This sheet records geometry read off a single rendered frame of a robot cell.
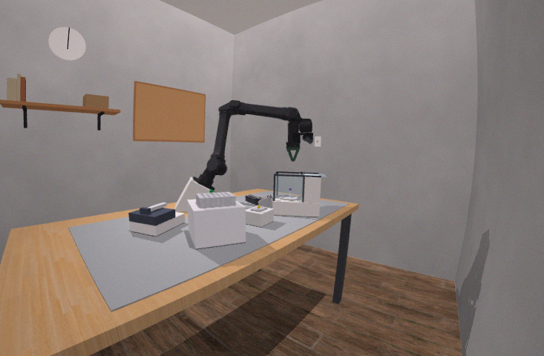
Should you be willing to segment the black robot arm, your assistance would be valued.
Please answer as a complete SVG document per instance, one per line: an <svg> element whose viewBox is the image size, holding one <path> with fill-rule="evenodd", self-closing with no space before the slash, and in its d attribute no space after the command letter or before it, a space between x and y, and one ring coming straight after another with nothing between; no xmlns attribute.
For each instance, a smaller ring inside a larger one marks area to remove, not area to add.
<svg viewBox="0 0 544 356"><path fill-rule="evenodd" d="M226 109L230 110L226 111ZM207 168L203 172L203 174L201 174L199 178L193 178L193 180L198 184L205 186L213 191L215 190L215 188L210 185L213 184L213 179L215 178L215 175L222 176L227 171L227 166L226 164L224 164L226 163L224 154L229 120L231 115L245 116L246 114L251 114L286 120L289 122L288 132L298 132L298 123L300 123L300 133L292 133L292 141L299 142L299 135L303 135L302 140L307 141L309 144L312 144L313 142L312 121L311 119L302 119L297 108L277 108L265 105L247 104L237 100L232 100L227 104L219 107L218 110L220 111L220 117L217 127L217 136L215 140L213 154L211 154L211 158L207 162ZM295 123L290 123L290 121Z"/></svg>

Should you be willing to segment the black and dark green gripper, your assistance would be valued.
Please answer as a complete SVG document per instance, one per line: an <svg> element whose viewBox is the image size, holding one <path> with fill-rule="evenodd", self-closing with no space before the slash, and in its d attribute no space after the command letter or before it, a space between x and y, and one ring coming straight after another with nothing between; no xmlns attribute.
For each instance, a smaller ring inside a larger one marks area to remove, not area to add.
<svg viewBox="0 0 544 356"><path fill-rule="evenodd" d="M298 133L298 132L288 132L288 142L286 142L286 146L290 146L290 147L286 147L287 149L287 152L289 154L289 157L291 159L292 162L295 161L296 159L296 156L300 150L300 147L299 147L299 142L292 142L292 133ZM294 158L291 156L291 151L296 151L295 152L295 155L294 155Z"/></svg>

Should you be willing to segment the grey bench mat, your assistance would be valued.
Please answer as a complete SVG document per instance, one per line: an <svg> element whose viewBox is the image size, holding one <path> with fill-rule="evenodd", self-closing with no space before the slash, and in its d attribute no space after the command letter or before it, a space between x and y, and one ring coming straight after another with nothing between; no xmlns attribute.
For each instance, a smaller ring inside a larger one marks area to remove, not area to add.
<svg viewBox="0 0 544 356"><path fill-rule="evenodd" d="M246 224L246 242L195 248L185 222L158 235L130 230L128 217L68 227L111 311L165 291L230 263L349 205L320 203L319 217L274 215Z"/></svg>

